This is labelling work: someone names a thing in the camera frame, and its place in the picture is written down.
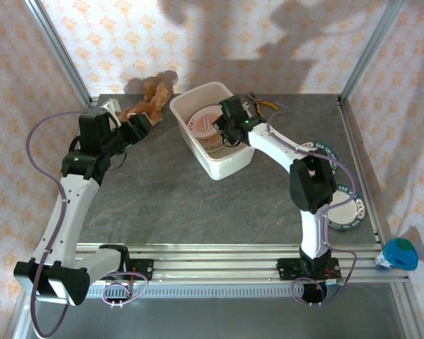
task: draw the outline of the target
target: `patterned wallpaper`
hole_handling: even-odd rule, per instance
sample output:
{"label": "patterned wallpaper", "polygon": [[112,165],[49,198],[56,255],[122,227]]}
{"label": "patterned wallpaper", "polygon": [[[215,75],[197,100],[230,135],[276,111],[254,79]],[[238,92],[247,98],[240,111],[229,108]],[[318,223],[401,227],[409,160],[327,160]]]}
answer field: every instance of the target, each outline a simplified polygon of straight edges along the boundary
{"label": "patterned wallpaper", "polygon": [[[406,2],[350,102],[380,213],[424,243],[424,0]],[[424,318],[424,262],[410,277]]]}
{"label": "patterned wallpaper", "polygon": [[42,0],[92,95],[177,92],[222,81],[235,93],[339,93],[387,0]]}
{"label": "patterned wallpaper", "polygon": [[[24,0],[1,0],[0,338],[19,291],[14,265],[30,258],[57,196],[56,187],[30,166],[26,135],[41,118],[81,107]],[[71,117],[47,125],[35,134],[32,151],[37,163],[59,175],[78,124]]]}

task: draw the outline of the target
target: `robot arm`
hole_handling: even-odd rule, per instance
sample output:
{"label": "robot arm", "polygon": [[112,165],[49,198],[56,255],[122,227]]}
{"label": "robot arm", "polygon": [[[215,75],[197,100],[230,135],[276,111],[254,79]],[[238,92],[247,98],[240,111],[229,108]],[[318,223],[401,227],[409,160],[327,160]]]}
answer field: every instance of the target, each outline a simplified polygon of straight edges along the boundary
{"label": "robot arm", "polygon": [[[63,159],[60,182],[66,193],[66,214],[44,262],[37,286],[37,300],[76,306],[85,299],[90,284],[112,271],[130,270],[127,267],[129,252],[124,246],[102,245],[95,254],[75,262],[77,240],[86,213],[110,168],[110,158],[122,154],[125,148],[142,140],[151,129],[146,115],[134,115],[128,123],[120,124],[114,113],[116,107],[113,102],[105,106],[91,107],[82,113],[78,120],[80,150],[75,150],[72,145]],[[113,130],[110,119],[116,126]],[[62,203],[59,194],[47,229],[31,259],[17,262],[14,268],[16,280],[29,295],[37,266],[58,223]]]}
{"label": "robot arm", "polygon": [[[273,130],[272,133],[276,133],[280,138],[299,149],[303,149],[307,152],[311,151],[309,148],[302,147],[294,143],[276,130]],[[288,173],[290,172],[290,168],[294,165],[294,160],[302,161],[306,158],[305,155],[296,153],[291,149],[281,146],[269,135],[265,123],[258,124],[248,133],[248,144],[257,150],[266,153],[278,164],[283,166]],[[303,234],[300,248],[303,253],[311,259],[319,258],[324,255],[327,250],[327,247],[321,241],[321,239],[326,239],[326,228],[325,230],[322,230],[319,226],[320,214],[327,205],[328,204],[324,204],[318,208],[315,213],[311,213],[308,210],[300,210]]]}
{"label": "robot arm", "polygon": [[[326,153],[304,148],[272,128],[271,133],[292,145],[293,149],[285,147],[269,135],[263,118],[247,116],[237,96],[220,102],[220,107],[223,114],[215,122],[215,127],[224,139],[231,145],[243,142],[266,153],[289,173],[290,197],[300,209],[303,231],[298,267],[292,270],[321,280],[323,271],[330,265],[331,251],[326,245],[326,227],[322,227],[320,219],[322,211],[332,201],[336,182],[329,162],[312,154]],[[308,155],[296,150],[306,151]]]}

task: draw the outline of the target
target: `white bin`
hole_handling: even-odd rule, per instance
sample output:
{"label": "white bin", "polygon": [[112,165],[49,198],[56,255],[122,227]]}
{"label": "white bin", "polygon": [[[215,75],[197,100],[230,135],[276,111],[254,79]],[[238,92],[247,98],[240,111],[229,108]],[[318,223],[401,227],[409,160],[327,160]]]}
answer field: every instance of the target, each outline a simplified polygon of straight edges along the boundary
{"label": "white bin", "polygon": [[242,143],[238,147],[224,147],[217,152],[207,153],[188,129],[187,122],[199,109],[217,105],[231,95],[225,85],[212,82],[189,90],[170,103],[170,109],[179,122],[182,137],[207,174],[214,180],[226,178],[247,166],[252,161],[254,149]]}

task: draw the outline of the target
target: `teddy bear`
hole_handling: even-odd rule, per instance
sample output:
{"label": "teddy bear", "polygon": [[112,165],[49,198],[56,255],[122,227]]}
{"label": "teddy bear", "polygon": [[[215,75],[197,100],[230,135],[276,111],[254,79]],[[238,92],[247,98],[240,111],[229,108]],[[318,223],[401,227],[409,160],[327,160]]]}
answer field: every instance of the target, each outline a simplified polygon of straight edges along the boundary
{"label": "teddy bear", "polygon": [[154,126],[163,120],[162,107],[172,95],[172,88],[166,83],[157,84],[155,81],[147,81],[143,84],[144,98],[134,108],[125,109],[118,119],[121,122],[129,120],[129,117],[138,113],[146,113],[151,124]]}

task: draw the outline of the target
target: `marble-patterned surface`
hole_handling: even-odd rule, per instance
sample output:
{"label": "marble-patterned surface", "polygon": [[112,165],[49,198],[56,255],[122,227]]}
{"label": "marble-patterned surface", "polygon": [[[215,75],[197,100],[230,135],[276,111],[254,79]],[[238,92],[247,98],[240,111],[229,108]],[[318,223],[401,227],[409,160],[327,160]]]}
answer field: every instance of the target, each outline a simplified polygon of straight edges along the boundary
{"label": "marble-patterned surface", "polygon": [[[134,106],[140,95],[115,97]],[[355,171],[336,98],[333,95],[264,95],[296,110],[273,124],[298,143],[318,140],[330,145]],[[263,108],[266,117],[269,108]],[[165,118],[149,136],[128,149],[124,165],[106,174],[86,216],[80,242],[179,244],[299,244],[299,210],[289,197],[283,168],[257,151],[252,163],[215,182],[182,139],[176,118]],[[119,164],[120,158],[113,159]],[[342,170],[336,181],[349,184]],[[354,230],[329,230],[333,244],[372,244],[366,215]]]}

